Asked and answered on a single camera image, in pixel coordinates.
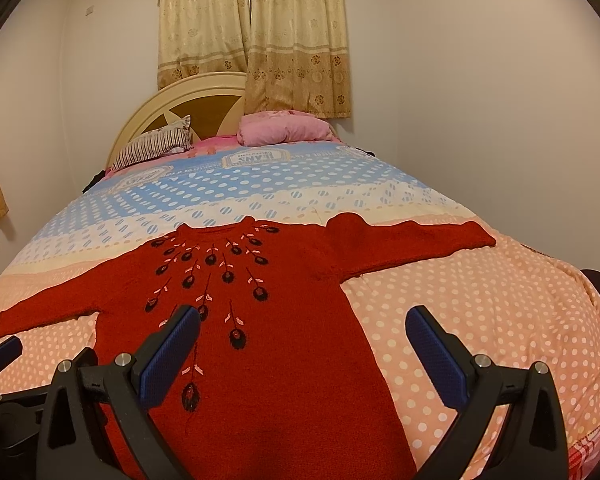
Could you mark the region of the red knitted embroidered sweater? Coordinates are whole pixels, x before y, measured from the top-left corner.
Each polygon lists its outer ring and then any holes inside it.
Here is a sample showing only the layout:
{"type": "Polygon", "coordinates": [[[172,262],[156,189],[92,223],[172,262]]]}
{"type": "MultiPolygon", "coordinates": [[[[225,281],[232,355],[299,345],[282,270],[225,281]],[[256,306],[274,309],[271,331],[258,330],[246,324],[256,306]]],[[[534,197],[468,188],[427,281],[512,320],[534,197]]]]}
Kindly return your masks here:
{"type": "Polygon", "coordinates": [[[108,362],[189,304],[199,338],[150,414],[193,477],[409,479],[414,458],[342,284],[493,245],[476,222],[370,226],[357,214],[180,226],[1,312],[0,337],[95,315],[108,362]]]}

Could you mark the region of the red plaid bed sheet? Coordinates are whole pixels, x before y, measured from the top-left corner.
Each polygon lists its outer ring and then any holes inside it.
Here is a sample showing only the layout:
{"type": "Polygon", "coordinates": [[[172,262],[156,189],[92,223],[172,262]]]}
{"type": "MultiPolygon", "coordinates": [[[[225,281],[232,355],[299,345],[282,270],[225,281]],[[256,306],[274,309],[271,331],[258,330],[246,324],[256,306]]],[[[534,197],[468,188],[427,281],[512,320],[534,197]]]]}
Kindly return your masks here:
{"type": "Polygon", "coordinates": [[[570,446],[569,480],[585,479],[600,462],[600,426],[570,446]]]}

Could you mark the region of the polka dot bed quilt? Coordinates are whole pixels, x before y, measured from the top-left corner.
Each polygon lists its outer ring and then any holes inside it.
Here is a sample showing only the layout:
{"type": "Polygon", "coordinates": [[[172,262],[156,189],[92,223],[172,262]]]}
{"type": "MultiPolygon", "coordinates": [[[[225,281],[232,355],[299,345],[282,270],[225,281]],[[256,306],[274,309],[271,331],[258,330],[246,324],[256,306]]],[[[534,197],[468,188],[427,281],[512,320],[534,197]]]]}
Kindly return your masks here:
{"type": "MultiPolygon", "coordinates": [[[[495,364],[550,368],[567,448],[600,426],[600,294],[569,263],[496,232],[468,209],[399,169],[334,142],[166,156],[115,172],[50,220],[0,276],[0,314],[180,226],[245,218],[324,226],[357,214],[370,226],[476,222],[491,247],[463,249],[349,278],[342,290],[384,376],[414,458],[428,460],[452,424],[405,333],[424,306],[473,354],[495,364]]],[[[50,382],[57,364],[95,350],[95,315],[11,334],[20,358],[0,391],[50,382]]]]}

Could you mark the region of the striped pillow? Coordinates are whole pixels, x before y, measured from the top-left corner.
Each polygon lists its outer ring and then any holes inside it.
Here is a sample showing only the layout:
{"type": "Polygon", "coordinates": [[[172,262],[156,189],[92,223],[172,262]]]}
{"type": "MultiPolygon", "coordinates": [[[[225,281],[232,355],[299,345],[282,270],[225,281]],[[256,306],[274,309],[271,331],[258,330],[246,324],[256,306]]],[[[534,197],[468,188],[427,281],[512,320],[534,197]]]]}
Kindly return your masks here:
{"type": "Polygon", "coordinates": [[[125,145],[114,162],[109,166],[111,171],[118,171],[129,166],[148,162],[171,154],[188,151],[193,145],[190,131],[190,116],[186,115],[176,122],[159,129],[142,133],[125,145]]]}

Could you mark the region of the cream wooden headboard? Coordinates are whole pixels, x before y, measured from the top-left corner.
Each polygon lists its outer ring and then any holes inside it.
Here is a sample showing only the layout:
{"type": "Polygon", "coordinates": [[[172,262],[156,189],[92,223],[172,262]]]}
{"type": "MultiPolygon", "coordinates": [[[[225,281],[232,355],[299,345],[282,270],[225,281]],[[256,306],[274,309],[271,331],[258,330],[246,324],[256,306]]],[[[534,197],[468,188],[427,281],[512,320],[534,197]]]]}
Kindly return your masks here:
{"type": "Polygon", "coordinates": [[[195,142],[212,136],[234,136],[245,114],[247,75],[215,72],[175,81],[143,103],[126,122],[109,153],[110,167],[118,154],[137,136],[190,117],[195,142]]]}

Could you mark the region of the pink pillow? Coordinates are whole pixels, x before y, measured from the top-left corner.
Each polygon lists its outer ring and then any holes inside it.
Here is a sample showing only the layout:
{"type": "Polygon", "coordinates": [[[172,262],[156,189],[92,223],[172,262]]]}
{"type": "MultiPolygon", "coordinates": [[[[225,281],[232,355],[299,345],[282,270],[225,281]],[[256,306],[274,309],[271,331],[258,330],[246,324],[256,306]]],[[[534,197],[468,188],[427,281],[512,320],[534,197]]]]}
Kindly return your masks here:
{"type": "Polygon", "coordinates": [[[291,142],[335,141],[332,126],[323,119],[298,110],[268,110],[242,116],[237,140],[245,146],[291,142]]]}

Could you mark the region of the beige patterned window curtain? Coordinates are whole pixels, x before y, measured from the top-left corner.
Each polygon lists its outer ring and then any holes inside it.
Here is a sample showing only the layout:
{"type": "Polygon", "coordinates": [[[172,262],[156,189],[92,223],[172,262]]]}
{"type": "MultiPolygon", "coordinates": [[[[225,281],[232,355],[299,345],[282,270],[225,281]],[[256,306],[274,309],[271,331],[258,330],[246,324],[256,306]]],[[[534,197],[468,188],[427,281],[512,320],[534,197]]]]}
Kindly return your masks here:
{"type": "Polygon", "coordinates": [[[344,0],[158,0],[157,82],[246,76],[247,113],[351,115],[344,0]]]}

